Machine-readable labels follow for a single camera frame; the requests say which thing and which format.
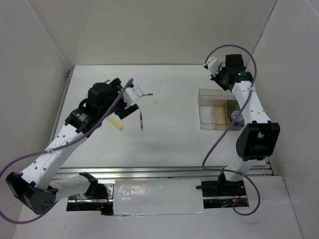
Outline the red gel pen refill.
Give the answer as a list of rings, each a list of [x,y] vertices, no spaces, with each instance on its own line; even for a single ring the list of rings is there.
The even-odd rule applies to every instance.
[[[140,116],[140,128],[141,130],[144,129],[144,125],[143,125],[143,114],[142,111],[139,111],[139,116]]]

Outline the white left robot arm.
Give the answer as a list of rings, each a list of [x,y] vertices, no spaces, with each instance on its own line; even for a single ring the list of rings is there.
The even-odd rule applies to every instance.
[[[136,101],[143,95],[130,79],[122,86],[116,78],[109,83],[95,83],[78,108],[66,118],[55,139],[42,152],[33,153],[35,160],[21,172],[6,177],[14,197],[36,215],[46,214],[56,202],[76,194],[88,199],[98,194],[98,180],[87,172],[74,177],[53,180],[53,176],[111,114],[124,119],[139,109]]]

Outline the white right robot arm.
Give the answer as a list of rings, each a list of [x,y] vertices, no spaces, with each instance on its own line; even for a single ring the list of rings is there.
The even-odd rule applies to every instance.
[[[264,111],[253,86],[253,76],[246,71],[240,54],[226,55],[225,64],[214,57],[207,62],[211,79],[223,90],[230,91],[241,110],[245,126],[236,141],[237,157],[224,169],[217,189],[222,195],[229,195],[235,183],[258,161],[273,154],[280,126],[272,122]]]

